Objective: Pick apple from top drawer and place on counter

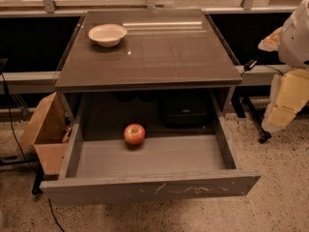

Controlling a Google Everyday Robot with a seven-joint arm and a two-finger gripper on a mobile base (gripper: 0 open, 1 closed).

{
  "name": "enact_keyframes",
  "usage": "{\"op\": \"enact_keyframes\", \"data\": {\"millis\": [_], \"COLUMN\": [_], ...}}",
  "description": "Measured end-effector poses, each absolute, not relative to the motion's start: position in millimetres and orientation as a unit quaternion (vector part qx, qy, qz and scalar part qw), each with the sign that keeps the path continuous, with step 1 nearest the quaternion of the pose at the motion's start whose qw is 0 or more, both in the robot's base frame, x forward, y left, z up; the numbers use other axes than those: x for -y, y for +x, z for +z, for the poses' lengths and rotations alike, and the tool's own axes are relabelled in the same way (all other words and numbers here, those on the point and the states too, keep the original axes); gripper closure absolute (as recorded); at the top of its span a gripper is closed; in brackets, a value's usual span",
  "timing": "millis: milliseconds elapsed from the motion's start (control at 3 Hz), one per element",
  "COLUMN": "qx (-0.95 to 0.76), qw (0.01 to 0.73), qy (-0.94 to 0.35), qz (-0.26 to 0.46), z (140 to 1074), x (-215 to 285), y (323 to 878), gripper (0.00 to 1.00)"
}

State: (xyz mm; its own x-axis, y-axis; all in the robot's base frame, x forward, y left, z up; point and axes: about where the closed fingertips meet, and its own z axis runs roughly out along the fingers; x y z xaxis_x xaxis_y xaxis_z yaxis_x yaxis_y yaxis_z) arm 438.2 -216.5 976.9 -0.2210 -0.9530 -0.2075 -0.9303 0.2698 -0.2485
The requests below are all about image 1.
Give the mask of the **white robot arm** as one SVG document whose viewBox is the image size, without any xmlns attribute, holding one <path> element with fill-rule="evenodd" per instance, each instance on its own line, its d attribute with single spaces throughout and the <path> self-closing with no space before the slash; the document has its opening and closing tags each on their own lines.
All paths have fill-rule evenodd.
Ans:
<svg viewBox="0 0 309 232">
<path fill-rule="evenodd" d="M 262 128 L 276 132 L 287 127 L 309 102 L 309 0 L 302 0 L 284 24 L 258 44 L 277 51 L 279 60 L 293 70 L 275 75 Z"/>
</svg>

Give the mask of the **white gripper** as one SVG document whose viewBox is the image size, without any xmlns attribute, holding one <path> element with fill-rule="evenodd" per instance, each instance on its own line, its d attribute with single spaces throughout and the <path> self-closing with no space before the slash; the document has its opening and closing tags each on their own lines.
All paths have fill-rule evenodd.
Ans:
<svg viewBox="0 0 309 232">
<path fill-rule="evenodd" d="M 277 51 L 282 28 L 279 27 L 258 44 L 263 51 Z M 287 127 L 295 115 L 309 101 L 309 72 L 297 69 L 276 74 L 270 87 L 269 104 L 267 105 L 262 128 L 267 132 L 277 132 Z"/>
</svg>

